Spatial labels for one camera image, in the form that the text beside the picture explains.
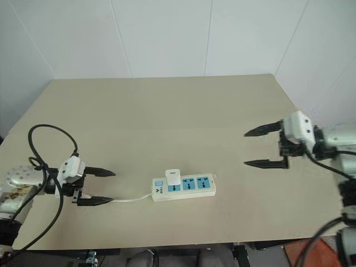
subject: white plug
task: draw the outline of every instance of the white plug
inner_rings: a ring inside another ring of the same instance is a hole
[[[180,170],[166,170],[166,178],[168,185],[180,185]]]

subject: power cord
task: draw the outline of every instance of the power cord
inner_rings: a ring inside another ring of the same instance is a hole
[[[104,257],[102,258],[102,260],[101,260],[101,262],[100,262],[100,264],[99,264],[99,267],[101,267],[101,265],[102,265],[102,263],[104,262],[105,258],[106,258],[106,255],[104,255]]]
[[[336,174],[342,175],[345,178],[352,180],[354,179],[354,177],[352,177],[351,175],[348,175],[340,170],[337,170],[335,168],[332,168],[328,165],[322,164],[320,162],[318,162],[315,158],[313,158],[312,153],[310,153],[310,151],[308,150],[308,148],[306,147],[305,143],[303,144],[303,148],[304,148],[304,152],[306,154],[306,156],[311,160],[312,163],[325,168],[329,171],[332,171]],[[338,151],[338,154],[350,154],[350,155],[356,155],[356,153],[350,152],[349,151]],[[329,230],[330,228],[336,226],[337,224],[339,224],[340,222],[343,221],[342,217],[338,217],[330,222],[328,222],[327,224],[325,224],[323,227],[321,227],[317,233],[309,240],[308,244],[306,245],[306,247],[303,249],[303,251],[299,254],[297,261],[295,262],[295,267],[303,267],[304,263],[305,263],[305,259],[307,254],[310,252],[310,250],[313,248],[314,244],[316,243],[316,241],[320,238],[320,236],[325,233],[327,230]]]
[[[328,165],[325,165],[325,164],[322,164],[322,163],[318,162],[315,158],[313,158],[312,153],[310,153],[310,151],[306,147],[305,143],[302,143],[302,144],[303,144],[303,148],[304,148],[304,152],[305,152],[306,156],[311,160],[312,163],[317,164],[318,166],[320,166],[322,168],[325,168],[325,169],[327,169],[329,171],[332,171],[332,172],[334,172],[336,174],[342,175],[342,176],[344,176],[345,178],[347,178],[349,180],[354,179],[354,177],[344,173],[343,171],[334,169],[334,168],[332,168],[332,167],[330,167]]]
[[[336,154],[347,154],[347,155],[353,155],[353,156],[356,156],[356,152],[353,152],[353,151],[347,151],[347,150],[339,150],[339,151],[336,151]]]
[[[149,194],[146,194],[138,199],[114,199],[111,201],[111,203],[117,203],[117,202],[134,202],[134,201],[138,201],[138,200],[142,200],[142,199],[145,199],[149,196],[151,196],[152,193],[149,193]]]
[[[325,233],[327,230],[329,230],[330,228],[336,226],[337,224],[339,224],[340,222],[343,221],[342,217],[338,217],[330,222],[328,222],[327,224],[325,224],[323,227],[321,227],[316,233],[315,235],[309,240],[308,244],[306,245],[306,247],[304,247],[304,249],[302,250],[302,252],[299,254],[296,262],[295,262],[295,267],[303,267],[304,263],[305,263],[305,259],[306,256],[308,255],[308,253],[311,251],[311,249],[313,248],[314,244],[316,243],[316,241],[318,241],[318,239],[320,238],[320,236]]]
[[[14,216],[12,217],[10,223],[12,223],[14,221],[14,219],[16,218],[16,216],[21,212],[21,210],[26,206],[26,204],[28,204],[41,190],[42,188],[46,185],[47,182],[47,173],[48,173],[48,177],[52,178],[56,184],[56,187],[58,189],[59,195],[60,195],[60,204],[58,206],[58,210],[57,213],[55,215],[55,217],[52,219],[51,223],[42,231],[42,233],[40,233],[35,239],[33,239],[30,243],[28,243],[26,246],[24,246],[18,253],[14,254],[12,257],[9,257],[8,259],[6,259],[4,261],[4,264],[9,262],[10,260],[14,259],[15,257],[17,257],[19,254],[23,253],[26,249],[28,249],[29,247],[31,247],[34,243],[36,243],[40,238],[42,238],[49,230],[50,228],[55,224],[55,222],[57,221],[58,217],[61,214],[62,208],[63,208],[63,192],[61,189],[61,185],[57,180],[56,175],[54,175],[51,171],[51,169],[48,167],[48,165],[45,163],[45,161],[43,160],[43,158],[41,158],[41,156],[39,155],[39,153],[37,152],[36,148],[34,147],[33,144],[33,140],[32,140],[32,135],[35,129],[40,128],[40,127],[46,127],[46,128],[53,128],[56,129],[60,132],[62,132],[63,134],[65,134],[66,136],[69,137],[69,139],[71,139],[71,141],[74,144],[74,151],[72,153],[72,156],[78,156],[78,145],[77,142],[74,140],[74,138],[65,130],[54,126],[54,125],[50,125],[50,124],[38,124],[38,125],[34,125],[28,132],[28,144],[34,154],[35,157],[30,157],[29,161],[32,165],[34,164],[34,161],[36,161],[37,163],[39,163],[39,165],[37,166],[38,168],[42,169],[43,171],[43,183],[40,186],[40,188],[26,201],[24,202],[23,205],[21,205],[21,207],[15,212]]]

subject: black cable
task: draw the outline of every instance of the black cable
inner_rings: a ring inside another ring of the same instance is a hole
[[[22,203],[22,205],[17,209],[17,211],[12,215],[10,221],[9,221],[9,225],[13,223],[13,221],[15,220],[16,216],[22,211],[22,209],[39,193],[42,191],[42,189],[46,186],[47,183],[47,174],[46,174],[46,170],[42,169],[43,172],[43,180],[42,183],[40,185],[40,187],[36,190],[36,192],[30,196],[24,203]]]
[[[63,132],[65,135],[67,135],[73,142],[74,144],[74,151],[73,151],[73,155],[75,156],[78,156],[78,145],[77,145],[77,142],[74,140],[74,138],[68,134],[65,130],[57,127],[57,126],[54,126],[54,125],[49,125],[49,124],[39,124],[39,125],[35,125],[33,126],[29,132],[28,132],[28,144],[33,152],[33,154],[35,155],[35,159],[32,159],[34,161],[37,161],[40,166],[41,166],[41,169],[43,171],[43,179],[45,180],[45,178],[47,179],[47,174],[46,172],[48,172],[49,174],[49,177],[52,178],[56,184],[56,187],[58,189],[58,192],[59,192],[59,195],[60,195],[60,204],[58,206],[58,210],[57,210],[57,213],[55,215],[55,217],[52,219],[51,223],[42,231],[42,233],[40,233],[35,239],[33,239],[30,243],[28,243],[26,246],[24,246],[18,253],[12,255],[11,257],[5,259],[5,261],[2,263],[2,264],[5,264],[7,262],[9,262],[10,260],[14,259],[15,257],[17,257],[19,254],[23,253],[26,249],[28,249],[29,247],[31,247],[34,243],[36,243],[40,238],[42,238],[49,230],[50,228],[55,224],[55,222],[57,221],[58,217],[60,216],[61,214],[61,211],[62,211],[62,208],[63,208],[63,202],[64,202],[64,198],[63,198],[63,192],[62,192],[62,188],[61,188],[61,185],[60,183],[58,182],[57,180],[57,177],[52,173],[51,169],[48,167],[48,165],[44,162],[44,160],[41,158],[41,156],[39,155],[39,153],[37,152],[36,148],[34,147],[33,145],[33,140],[32,140],[32,134],[33,134],[33,131],[39,127],[49,127],[49,128],[53,128],[53,129],[56,129],[56,130],[59,130],[61,132]]]
[[[50,125],[50,124],[38,124],[38,125],[34,125],[28,132],[28,144],[29,144],[29,147],[31,148],[35,158],[41,163],[41,164],[44,164],[44,160],[41,158],[41,156],[39,155],[39,153],[37,152],[37,150],[35,149],[34,145],[33,145],[33,142],[32,142],[32,133],[35,129],[37,128],[40,128],[40,127],[46,127],[46,128],[53,128],[53,129],[56,129],[56,130],[59,130],[60,132],[64,133],[66,136],[68,136],[68,138],[70,140],[72,140],[73,144],[74,144],[74,151],[72,153],[72,156],[75,155],[75,156],[78,156],[78,145],[77,145],[77,142],[76,140],[74,140],[74,138],[68,133],[66,132],[65,130],[57,127],[57,126],[54,126],[54,125]]]
[[[102,265],[102,263],[104,262],[105,258],[106,258],[106,255],[104,255],[104,257],[102,258],[99,267],[101,267],[101,265]]]
[[[37,170],[40,170],[40,169],[41,169],[41,163],[40,163],[39,160],[36,159],[35,157],[29,157],[29,158],[28,158],[28,161],[29,161],[29,163],[31,163],[32,166],[35,167],[35,169],[37,169]]]
[[[310,151],[307,149],[306,145],[303,144],[303,146],[304,146],[304,152],[305,152],[306,156],[311,160],[312,163],[317,164],[317,165],[319,165],[320,167],[325,168],[325,169],[327,169],[327,170],[329,170],[329,171],[332,171],[332,172],[334,172],[334,173],[336,173],[336,174],[342,175],[342,176],[344,176],[345,178],[347,178],[347,179],[349,179],[349,180],[354,179],[354,177],[352,177],[351,175],[348,175],[348,174],[344,173],[343,171],[339,171],[339,170],[334,169],[334,168],[332,168],[332,167],[330,167],[330,166],[328,166],[328,165],[325,165],[325,164],[322,164],[322,163],[318,162],[315,158],[313,158],[312,154],[311,154]]]
[[[347,155],[354,155],[354,156],[356,156],[356,152],[346,151],[346,150],[339,150],[339,151],[336,151],[336,154],[347,154]]]
[[[296,262],[295,262],[295,267],[303,267],[304,263],[305,263],[305,259],[306,256],[308,255],[308,253],[310,252],[310,250],[313,248],[314,244],[316,241],[318,241],[319,237],[325,233],[327,230],[329,230],[330,228],[336,226],[337,224],[339,224],[340,222],[343,221],[342,217],[338,217],[330,222],[328,222],[327,224],[325,224],[323,227],[321,227],[316,233],[315,235],[309,240],[308,244],[306,245],[306,247],[304,247],[303,251],[299,254]]]

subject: power strip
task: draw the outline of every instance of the power strip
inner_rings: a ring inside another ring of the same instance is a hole
[[[179,185],[169,186],[166,177],[153,179],[154,202],[215,195],[216,187],[212,174],[184,175],[180,180]]]

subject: red object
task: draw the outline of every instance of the red object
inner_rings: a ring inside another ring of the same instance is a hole
[[[296,260],[308,241],[305,239],[284,246],[291,266],[295,267]],[[304,267],[341,267],[341,265],[336,251],[323,239],[319,239],[307,255]]]

